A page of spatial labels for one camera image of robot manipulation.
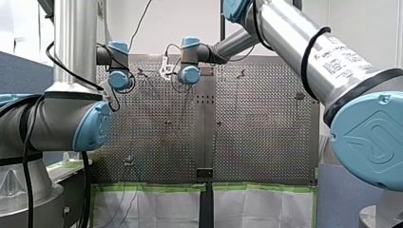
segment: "cable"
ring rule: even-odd
[[[175,48],[177,48],[178,50],[181,50],[181,48],[180,48],[179,46],[177,46],[177,45],[175,45],[175,44],[169,44],[169,45],[166,47],[165,56],[168,56],[168,51],[169,51],[169,48],[171,48],[171,47],[175,47]]]
[[[134,172],[136,173],[137,181],[140,182],[139,173],[137,172],[137,170],[135,170]],[[125,212],[125,216],[124,216],[124,218],[122,218],[122,221],[119,223],[119,225],[118,225],[116,228],[121,227],[121,225],[122,225],[122,224],[125,222],[125,220],[127,219],[128,213],[130,212],[131,208],[133,207],[133,201],[137,198],[137,189],[138,189],[138,187],[139,187],[139,186],[138,186],[138,184],[137,184],[136,192],[134,192],[134,196],[133,196],[133,198],[131,199],[130,204],[129,204],[129,206],[128,206],[126,212]]]
[[[301,61],[301,81],[303,84],[304,89],[306,92],[315,100],[317,100],[317,97],[315,96],[314,92],[312,89],[309,87],[308,83],[308,77],[307,77],[307,69],[308,69],[308,60],[309,60],[309,55],[311,54],[311,50],[315,45],[315,42],[317,41],[317,38],[321,36],[322,34],[326,32],[331,32],[332,30],[329,27],[323,27],[321,28],[317,34],[315,34],[311,40],[308,43],[308,46],[305,49],[305,52],[302,56],[302,61]]]
[[[272,47],[270,47],[269,45],[267,45],[267,44],[264,42],[263,38],[262,38],[261,35],[260,35],[259,25],[258,25],[258,6],[257,6],[257,3],[256,3],[256,0],[253,0],[253,21],[254,21],[253,24],[254,24],[254,26],[255,26],[255,33],[256,33],[256,35],[258,36],[258,39],[259,39],[260,43],[261,43],[265,48],[267,48],[267,49],[269,49],[269,50],[273,50]]]
[[[8,104],[5,104],[1,106],[0,108],[0,118],[2,118],[6,113],[14,109],[15,107],[19,105],[24,105],[24,104],[29,104],[29,103],[34,103],[36,102],[42,95],[28,95],[23,98],[19,98],[18,100],[15,100],[13,102],[10,102]]]
[[[180,61],[181,61],[181,58],[179,58],[178,61],[176,62],[175,66],[173,67],[174,69],[176,68],[176,66],[178,65],[178,63],[179,63]],[[175,87],[175,84],[174,84],[173,75],[176,75],[176,76],[177,76],[177,79],[178,79],[178,73],[177,73],[177,72],[173,72],[173,73],[172,73],[172,76],[171,76],[171,86],[172,86],[172,88],[173,88],[176,92],[178,92],[178,93],[187,93],[188,91],[190,91],[190,89],[192,89],[193,85],[190,86],[187,90],[180,91],[179,89],[177,89],[177,88]]]
[[[145,14],[146,14],[147,11],[148,11],[148,7],[150,6],[151,2],[152,2],[152,0],[149,0],[149,1],[148,1],[147,6],[145,7],[145,10],[144,10],[144,12],[143,12],[143,15],[142,15],[142,17],[140,18],[139,24],[137,25],[136,31],[134,32],[133,36],[131,36],[131,39],[130,39],[130,46],[128,47],[128,51],[131,50],[131,47],[132,47],[132,45],[133,45],[133,39],[134,39],[134,37],[137,35],[137,32],[139,32],[140,25],[142,24],[142,21],[143,21],[143,19],[144,19],[144,17],[145,17]]]
[[[121,103],[119,102],[119,100],[118,100],[118,97],[116,96],[116,93],[115,93],[115,89],[111,89],[112,90],[112,94],[113,94],[113,97],[115,98],[115,101],[116,101],[116,104],[118,105],[116,108],[114,108],[114,107],[112,107],[112,102],[110,102],[109,103],[109,107],[110,107],[110,109],[112,110],[112,112],[117,112],[117,111],[119,111],[120,109],[121,109]]]
[[[221,56],[221,55],[217,52],[217,50],[216,50],[216,45],[217,45],[217,44],[215,44],[215,45],[213,46],[214,54],[216,54],[217,56],[219,56],[220,58],[222,58],[223,60],[225,60],[225,61],[227,61],[227,62],[238,62],[238,61],[244,60],[244,59],[246,59],[246,58],[252,53],[253,49],[255,48],[255,46],[252,46],[252,48],[249,50],[249,52],[248,52],[246,55],[240,57],[239,59],[231,60],[231,59],[227,59],[227,58]]]
[[[27,136],[24,140],[24,151],[23,151],[23,168],[24,168],[24,175],[27,184],[27,194],[28,194],[28,228],[33,228],[33,191],[32,191],[32,183],[30,181],[30,174],[29,174],[29,166],[28,166],[28,147],[30,136],[32,135],[33,127],[35,126],[36,122],[36,114],[38,113],[39,104],[44,100],[44,95],[39,97],[36,100],[36,103],[33,107],[33,112],[30,114],[30,125],[28,128]]]
[[[103,89],[101,86],[96,85],[96,84],[92,83],[91,81],[89,81],[89,80],[87,80],[87,79],[85,79],[85,78],[83,78],[83,77],[81,77],[81,76],[75,74],[74,72],[72,72],[71,70],[69,70],[65,65],[63,65],[63,63],[60,62],[60,60],[58,60],[57,57],[51,56],[51,54],[50,54],[49,51],[50,51],[50,49],[51,49],[53,46],[54,46],[54,42],[50,43],[50,45],[47,47],[47,50],[46,50],[46,54],[47,54],[47,56],[49,57],[49,59],[51,60],[51,62],[53,62],[53,63],[54,63],[55,65],[57,65],[58,67],[62,68],[64,71],[66,71],[67,73],[69,73],[69,74],[70,74],[71,76],[73,76],[74,78],[76,78],[76,79],[82,81],[83,83],[86,83],[86,84],[88,84],[88,85],[90,85],[90,86],[93,86],[93,87],[95,87],[97,90],[104,91],[104,89]]]
[[[112,218],[110,218],[110,220],[107,222],[107,224],[101,226],[100,228],[106,228],[110,223],[112,223],[112,221],[116,218],[116,216],[118,215],[119,209],[122,206],[122,203],[124,202],[125,199],[125,186],[126,186],[126,181],[124,182],[124,191],[122,193],[122,197],[121,200],[119,201],[119,205],[118,208],[116,208],[115,213],[113,214]]]
[[[84,192],[84,208],[83,208],[83,220],[80,223],[80,228],[87,228],[89,222],[89,212],[91,208],[91,179],[89,172],[88,154],[86,151],[81,152],[83,156],[84,173],[86,175],[86,188]]]
[[[403,228],[403,221],[400,223],[397,223],[395,226],[393,226],[392,228]]]

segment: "gray panel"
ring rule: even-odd
[[[43,93],[52,68],[0,51],[0,93]]]
[[[317,166],[318,104],[278,57],[246,61],[216,72],[214,180],[310,183]],[[296,99],[298,92],[303,100]]]
[[[147,77],[136,75],[136,88],[117,94],[121,110],[113,114],[108,141],[95,159],[96,181],[196,181],[194,88],[176,92],[155,72],[159,57],[130,56],[129,62],[133,74],[141,68]],[[106,76],[99,67],[98,80]],[[140,180],[136,172],[125,172],[123,160],[129,155]]]
[[[359,211],[376,205],[383,190],[354,177],[341,165],[321,164],[317,228],[358,227]]]

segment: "aluminum tube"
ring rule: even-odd
[[[54,55],[74,73],[96,82],[96,0],[56,0],[54,4]],[[54,85],[47,91],[95,93],[58,66]]]
[[[249,34],[245,29],[241,28],[231,34],[228,38],[216,44],[216,52],[225,58],[232,56],[250,48],[259,43],[256,36]]]
[[[259,32],[263,39],[300,76],[302,56],[320,27],[283,0],[258,0],[258,7]],[[311,51],[307,75],[310,88],[329,107],[379,71],[332,34],[325,33]]]

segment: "label sticker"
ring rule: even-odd
[[[358,69],[372,67],[364,58],[341,43],[338,39],[329,38],[333,44],[324,48],[313,57],[314,59],[339,82],[347,82]],[[366,74],[357,74],[356,77],[364,79]]]

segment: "black bracket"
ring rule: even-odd
[[[213,169],[212,168],[198,168],[196,170],[196,174],[198,178],[213,178]]]

